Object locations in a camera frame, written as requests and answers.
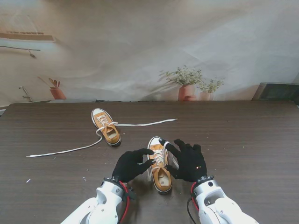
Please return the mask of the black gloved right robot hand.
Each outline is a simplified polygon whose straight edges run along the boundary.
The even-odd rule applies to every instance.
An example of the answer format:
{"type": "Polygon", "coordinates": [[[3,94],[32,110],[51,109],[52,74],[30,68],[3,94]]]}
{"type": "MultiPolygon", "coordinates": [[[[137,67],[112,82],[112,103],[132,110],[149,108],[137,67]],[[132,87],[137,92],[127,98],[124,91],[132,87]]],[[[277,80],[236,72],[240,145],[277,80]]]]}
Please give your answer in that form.
{"type": "Polygon", "coordinates": [[[179,148],[175,148],[164,139],[159,139],[159,142],[177,159],[178,168],[171,165],[164,167],[175,179],[195,182],[207,175],[206,162],[201,152],[201,145],[195,144],[191,146],[180,139],[176,139],[174,143],[179,148]]]}

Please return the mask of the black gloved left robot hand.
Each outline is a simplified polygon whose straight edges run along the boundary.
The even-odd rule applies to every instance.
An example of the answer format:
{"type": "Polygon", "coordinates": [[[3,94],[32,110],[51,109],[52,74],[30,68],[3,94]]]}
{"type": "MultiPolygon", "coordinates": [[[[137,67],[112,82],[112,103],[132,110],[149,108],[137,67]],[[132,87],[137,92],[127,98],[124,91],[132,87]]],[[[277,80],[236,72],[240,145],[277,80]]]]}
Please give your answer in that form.
{"type": "Polygon", "coordinates": [[[154,163],[154,159],[148,159],[143,162],[144,155],[153,155],[151,149],[142,148],[134,151],[125,152],[117,161],[116,166],[112,172],[112,177],[116,181],[128,183],[143,174],[154,163]]]}

